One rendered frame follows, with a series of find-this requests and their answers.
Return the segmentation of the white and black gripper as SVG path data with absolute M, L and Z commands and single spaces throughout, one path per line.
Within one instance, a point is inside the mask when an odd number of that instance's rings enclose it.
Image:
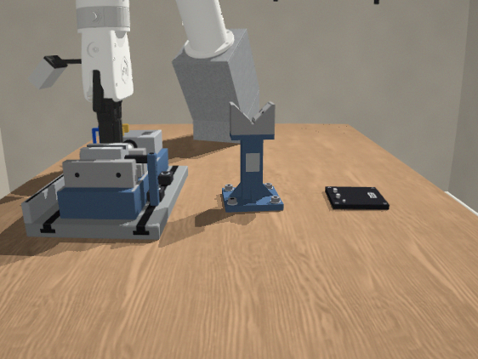
M 129 31 L 129 27 L 77 29 L 77 33 L 82 33 L 84 97 L 93 102 L 100 143 L 123 143 L 122 100 L 134 91 L 127 37 Z M 90 95 L 93 96 L 88 97 Z

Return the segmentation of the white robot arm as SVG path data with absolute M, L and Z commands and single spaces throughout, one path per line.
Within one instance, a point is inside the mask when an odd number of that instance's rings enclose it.
M 189 40 L 185 43 L 185 52 L 190 57 L 209 58 L 231 47 L 234 36 L 225 29 L 219 0 L 175 1 Z M 130 27 L 129 0 L 76 0 L 76 9 L 77 29 Z M 82 60 L 44 56 L 28 80 L 37 89 L 50 88 L 67 64 L 82 64 Z

